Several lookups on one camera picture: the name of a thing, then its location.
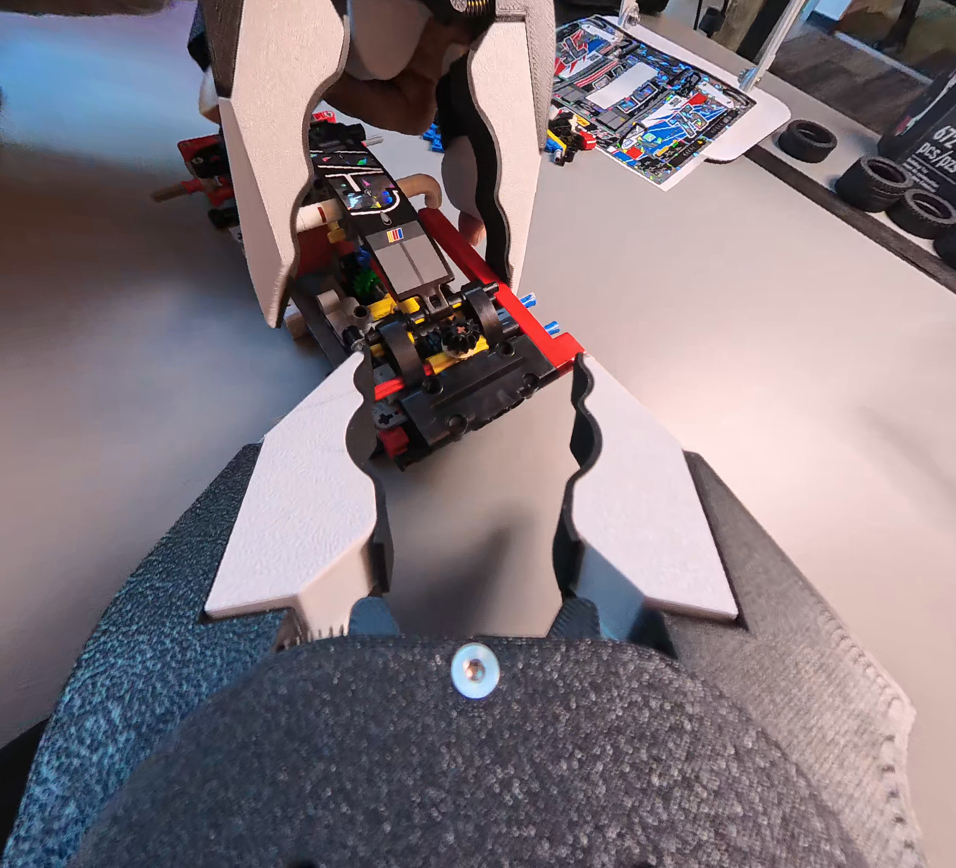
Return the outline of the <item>black lego box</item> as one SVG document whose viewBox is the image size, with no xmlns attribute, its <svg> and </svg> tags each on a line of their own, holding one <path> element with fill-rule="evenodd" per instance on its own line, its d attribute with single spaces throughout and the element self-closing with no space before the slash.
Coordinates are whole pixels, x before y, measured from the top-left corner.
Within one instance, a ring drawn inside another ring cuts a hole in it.
<svg viewBox="0 0 956 868">
<path fill-rule="evenodd" d="M 954 125 L 955 69 L 938 75 L 880 136 L 878 155 L 902 162 L 945 125 Z"/>
</svg>

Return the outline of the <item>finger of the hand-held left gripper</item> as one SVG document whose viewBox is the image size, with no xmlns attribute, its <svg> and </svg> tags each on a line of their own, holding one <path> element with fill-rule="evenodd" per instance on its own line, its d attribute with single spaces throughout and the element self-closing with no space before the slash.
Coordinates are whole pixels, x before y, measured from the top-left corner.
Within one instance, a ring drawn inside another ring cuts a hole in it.
<svg viewBox="0 0 956 868">
<path fill-rule="evenodd" d="M 525 25 L 494 23 L 469 56 L 475 119 L 476 204 L 486 229 L 485 260 L 510 286 L 520 279 L 541 152 Z"/>
<path fill-rule="evenodd" d="M 271 326 L 281 323 L 313 176 L 307 121 L 341 73 L 348 38 L 333 0 L 244 1 L 233 92 L 219 106 L 245 258 Z"/>
</svg>

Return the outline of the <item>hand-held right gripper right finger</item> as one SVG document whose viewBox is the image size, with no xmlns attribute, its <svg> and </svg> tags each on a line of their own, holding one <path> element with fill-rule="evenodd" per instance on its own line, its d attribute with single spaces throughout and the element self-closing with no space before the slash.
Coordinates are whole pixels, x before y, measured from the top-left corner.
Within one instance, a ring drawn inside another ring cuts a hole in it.
<svg viewBox="0 0 956 868">
<path fill-rule="evenodd" d="M 603 634 L 630 639 L 649 611 L 733 622 L 738 606 L 684 450 L 588 354 L 575 361 L 576 411 L 555 537 L 565 598 L 590 601 Z"/>
</svg>

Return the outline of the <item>red black lego beam assembly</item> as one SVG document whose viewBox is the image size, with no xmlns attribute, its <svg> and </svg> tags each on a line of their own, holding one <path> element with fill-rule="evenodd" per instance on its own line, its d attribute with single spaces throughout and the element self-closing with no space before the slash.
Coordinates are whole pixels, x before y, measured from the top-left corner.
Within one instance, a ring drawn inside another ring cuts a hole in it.
<svg viewBox="0 0 956 868">
<path fill-rule="evenodd" d="M 409 299 L 416 309 L 396 308 L 366 337 L 378 447 L 400 468 L 518 407 L 584 352 L 556 323 L 541 324 L 441 212 L 419 217 L 467 281 L 457 291 L 444 286 L 438 310 Z"/>
</svg>

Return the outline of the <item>lego race car model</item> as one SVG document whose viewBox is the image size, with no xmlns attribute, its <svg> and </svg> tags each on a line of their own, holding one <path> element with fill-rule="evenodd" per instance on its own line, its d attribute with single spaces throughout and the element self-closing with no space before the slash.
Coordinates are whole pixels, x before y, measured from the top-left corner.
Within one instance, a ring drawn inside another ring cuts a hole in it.
<svg viewBox="0 0 956 868">
<path fill-rule="evenodd" d="M 293 276 L 311 294 L 324 325 L 344 351 L 354 334 L 376 332 L 398 315 L 411 318 L 408 339 L 426 375 L 486 349 L 478 336 L 477 301 L 462 305 L 435 234 L 414 199 L 437 210 L 442 191 L 429 175 L 394 179 L 371 149 L 362 124 L 330 110 L 312 115 L 309 150 L 314 178 L 295 218 Z"/>
</svg>

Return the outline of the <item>pile of mixed lego pieces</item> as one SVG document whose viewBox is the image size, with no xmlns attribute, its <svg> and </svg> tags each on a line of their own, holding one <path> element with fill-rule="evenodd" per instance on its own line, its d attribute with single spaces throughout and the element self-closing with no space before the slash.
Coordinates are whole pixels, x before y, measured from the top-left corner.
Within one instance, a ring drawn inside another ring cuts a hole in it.
<svg viewBox="0 0 956 868">
<path fill-rule="evenodd" d="M 459 137 L 490 140 L 492 133 L 477 112 L 452 105 L 439 108 L 432 124 L 422 134 L 430 149 L 445 152 L 451 141 Z M 596 124 L 569 109 L 552 111 L 547 121 L 544 151 L 556 165 L 572 162 L 580 152 L 598 148 L 602 139 Z"/>
</svg>

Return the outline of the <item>holographic sticker sheet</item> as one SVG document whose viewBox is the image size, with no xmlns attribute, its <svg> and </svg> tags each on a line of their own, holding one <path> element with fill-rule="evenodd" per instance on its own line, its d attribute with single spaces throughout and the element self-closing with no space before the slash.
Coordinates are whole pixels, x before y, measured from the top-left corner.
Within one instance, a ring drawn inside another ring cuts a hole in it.
<svg viewBox="0 0 956 868">
<path fill-rule="evenodd" d="M 754 101 L 699 67 L 598 16 L 556 29 L 552 111 L 599 128 L 598 150 L 661 187 L 693 163 Z"/>
</svg>

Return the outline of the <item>white stand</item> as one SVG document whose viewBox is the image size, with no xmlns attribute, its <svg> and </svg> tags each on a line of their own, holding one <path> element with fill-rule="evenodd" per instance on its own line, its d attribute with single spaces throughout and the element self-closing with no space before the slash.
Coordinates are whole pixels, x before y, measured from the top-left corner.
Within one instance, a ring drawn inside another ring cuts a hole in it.
<svg viewBox="0 0 956 868">
<path fill-rule="evenodd" d="M 715 77 L 719 83 L 732 86 L 737 91 L 752 97 L 754 101 L 753 109 L 748 110 L 742 118 L 733 122 L 728 130 L 705 148 L 700 157 L 687 169 L 668 179 L 662 185 L 663 190 L 674 187 L 676 182 L 695 169 L 703 159 L 712 161 L 737 159 L 790 119 L 791 113 L 788 107 L 782 101 L 762 91 L 758 84 L 770 68 L 781 43 L 787 38 L 806 1 L 785 1 L 780 17 L 756 52 L 752 64 L 736 74 L 733 69 L 726 69 L 709 61 L 707 56 L 697 53 L 697 49 L 713 45 L 712 40 L 701 38 L 695 32 L 690 32 L 685 43 L 665 38 L 639 14 L 636 0 L 622 0 L 615 22 L 619 29 L 676 59 L 699 67 Z"/>
</svg>

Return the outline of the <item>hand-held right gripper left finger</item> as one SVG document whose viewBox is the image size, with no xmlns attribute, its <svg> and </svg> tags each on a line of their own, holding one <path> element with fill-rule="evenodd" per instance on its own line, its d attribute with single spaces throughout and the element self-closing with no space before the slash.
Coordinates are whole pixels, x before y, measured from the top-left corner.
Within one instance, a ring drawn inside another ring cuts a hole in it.
<svg viewBox="0 0 956 868">
<path fill-rule="evenodd" d="M 376 558 L 375 401 L 369 353 L 352 353 L 263 438 L 205 603 L 212 620 L 292 609 L 309 635 L 349 630 L 383 580 Z"/>
</svg>

